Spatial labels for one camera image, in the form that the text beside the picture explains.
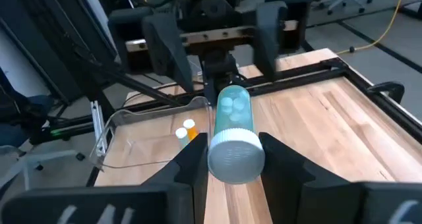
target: black metal frame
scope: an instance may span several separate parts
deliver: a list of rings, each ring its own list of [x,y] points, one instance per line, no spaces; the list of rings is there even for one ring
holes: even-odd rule
[[[184,93],[177,96],[170,96],[160,92],[159,90],[147,87],[144,84],[131,80],[122,74],[111,72],[104,68],[98,68],[95,67],[95,65],[87,64],[87,67],[94,67],[97,72],[99,71],[103,75],[111,77],[113,80],[116,80],[116,82],[122,83],[122,85],[128,86],[134,90],[155,98],[155,100],[152,101],[121,108],[132,112],[182,106],[188,104],[188,102],[191,101],[195,96],[204,96],[204,90],[196,90],[193,93]],[[307,84],[338,77],[344,77],[348,79],[365,96],[367,96],[389,117],[391,117],[403,129],[405,129],[406,132],[408,132],[419,143],[422,144],[422,125],[418,121],[415,121],[411,116],[409,116],[409,114],[406,113],[392,99],[386,97],[380,91],[374,91],[372,84],[356,74],[356,72],[340,58],[329,59],[295,69],[279,71],[276,73],[276,82],[273,83],[269,83],[263,76],[249,78],[245,81],[245,83],[251,85],[247,88],[251,96],[259,96],[262,94],[304,86]],[[101,94],[101,100],[98,100],[98,102],[104,110],[107,106],[104,107],[103,103],[105,102],[106,104],[109,104],[109,101],[102,92]],[[112,112],[103,111],[103,114],[104,121],[106,121]],[[41,133],[31,138],[31,143],[40,144],[52,140],[68,139],[72,136],[86,134],[93,131],[94,125],[92,123],[92,116],[86,115],[83,117],[69,119],[43,129]]]

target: wooden board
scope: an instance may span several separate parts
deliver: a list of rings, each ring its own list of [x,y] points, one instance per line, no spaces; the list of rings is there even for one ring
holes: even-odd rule
[[[328,49],[286,57],[279,70],[333,57],[336,55]],[[246,77],[260,75],[255,67],[243,67],[241,73]],[[146,99],[144,96],[131,103]],[[422,182],[422,146],[345,78],[257,96],[252,105],[257,132],[268,132],[349,181]],[[174,129],[171,126],[180,123],[175,118],[151,122],[142,132],[169,134]],[[170,157],[177,153],[168,151]],[[109,155],[106,161],[114,159]],[[153,153],[148,155],[149,161],[154,160]],[[98,175],[96,186],[140,184],[165,164],[106,169]],[[205,223],[271,223],[260,179],[230,185],[210,174]]]

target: white cap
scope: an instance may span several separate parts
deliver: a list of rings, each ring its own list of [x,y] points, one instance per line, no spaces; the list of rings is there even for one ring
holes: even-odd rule
[[[182,139],[187,136],[187,130],[185,128],[178,128],[176,130],[176,137]]]
[[[193,119],[187,119],[185,122],[183,122],[183,126],[187,129],[193,128],[195,126],[195,122]]]
[[[253,181],[261,174],[264,162],[264,150],[252,131],[229,128],[211,140],[208,170],[223,182],[243,184]]]

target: gray floor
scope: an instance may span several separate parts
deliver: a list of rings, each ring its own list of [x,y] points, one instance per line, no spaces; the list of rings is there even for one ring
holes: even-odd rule
[[[374,3],[369,7],[369,11],[376,11],[383,7],[391,7],[395,4],[396,0],[374,0]],[[325,11],[314,10],[311,12],[309,22],[310,24],[327,22],[353,14],[356,14],[356,11],[352,7],[350,9],[340,8],[332,16],[327,16]],[[392,11],[386,11],[353,18],[347,20],[346,23],[362,31],[364,34],[377,39],[384,32],[391,16]],[[360,46],[367,44],[367,42],[361,38],[358,38],[335,23],[308,29],[306,32],[306,39],[315,49],[328,47],[333,51],[348,49],[351,45]],[[411,59],[413,62],[422,65],[422,54],[420,53],[422,52],[421,40],[422,21],[414,20],[399,14],[396,23],[382,43],[406,56],[408,59]],[[233,52],[233,55],[240,66],[252,64],[252,49],[249,46],[237,47]],[[391,80],[403,83],[406,87],[406,92],[402,105],[417,118],[422,119],[422,107],[420,106],[422,105],[422,94],[420,93],[420,88],[422,87],[422,74],[375,47],[354,54],[345,54],[341,57],[374,83]],[[196,73],[198,71],[197,58],[189,57],[189,61],[192,64],[194,73]],[[134,78],[150,86],[159,85],[157,82],[144,76],[134,76]],[[163,83],[171,82],[170,79],[164,77],[156,77],[156,79]],[[130,91],[130,89],[118,84],[104,90],[114,107],[120,107],[124,102],[127,93]],[[72,118],[89,114],[89,112],[89,102],[86,98],[82,98],[66,109],[63,116]],[[76,149],[85,154],[89,154],[93,145],[94,135],[90,133],[72,137],[68,142],[58,140],[42,144],[41,146],[38,146],[34,152],[43,153]],[[24,145],[24,149],[29,148],[29,144]],[[0,174],[4,173],[7,167],[13,162],[15,162],[14,157],[2,157],[2,159],[0,159]],[[89,162],[80,162],[73,157],[50,161],[43,165],[45,167],[43,171],[34,171],[32,174],[32,184],[34,188],[84,186],[92,170],[92,165],[89,164]],[[0,206],[5,200],[8,200],[10,197],[23,190],[22,176],[18,176],[10,189],[6,192],[4,198],[0,201]]]

